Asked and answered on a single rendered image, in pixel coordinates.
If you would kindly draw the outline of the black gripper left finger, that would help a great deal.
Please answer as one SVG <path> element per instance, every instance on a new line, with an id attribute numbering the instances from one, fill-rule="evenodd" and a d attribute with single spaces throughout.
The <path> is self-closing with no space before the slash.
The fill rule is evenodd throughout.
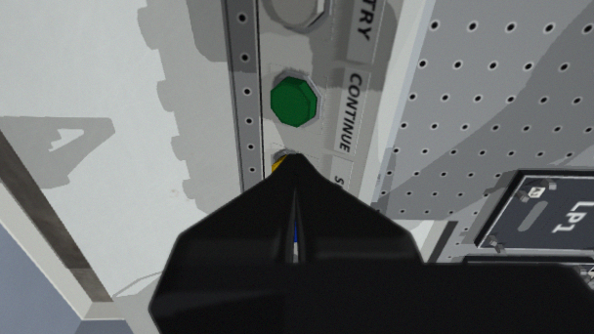
<path id="1" fill-rule="evenodd" d="M 183 260 L 273 259 L 293 263 L 295 154 L 272 174 L 182 231 L 164 269 Z"/>

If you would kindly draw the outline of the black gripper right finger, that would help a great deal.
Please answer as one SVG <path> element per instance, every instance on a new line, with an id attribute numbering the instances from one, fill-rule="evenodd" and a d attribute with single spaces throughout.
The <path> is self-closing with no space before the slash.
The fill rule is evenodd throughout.
<path id="1" fill-rule="evenodd" d="M 424 263 L 410 231 L 295 154 L 298 263 Z"/>

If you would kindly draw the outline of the grey perforated base plate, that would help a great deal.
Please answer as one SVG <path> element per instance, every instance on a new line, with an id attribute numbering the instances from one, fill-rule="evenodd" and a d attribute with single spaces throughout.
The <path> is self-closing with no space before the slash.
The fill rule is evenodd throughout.
<path id="1" fill-rule="evenodd" d="M 253 0 L 221 0 L 240 194 L 262 181 Z M 436 0 L 377 202 L 448 221 L 427 263 L 477 249 L 519 170 L 594 171 L 594 0 Z"/>

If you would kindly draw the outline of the white control box with colored buttons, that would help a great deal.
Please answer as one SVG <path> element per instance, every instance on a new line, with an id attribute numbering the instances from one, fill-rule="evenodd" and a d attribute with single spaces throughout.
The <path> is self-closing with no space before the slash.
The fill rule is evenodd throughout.
<path id="1" fill-rule="evenodd" d="M 253 0 L 262 181 L 302 153 L 378 201 L 435 2 Z"/>

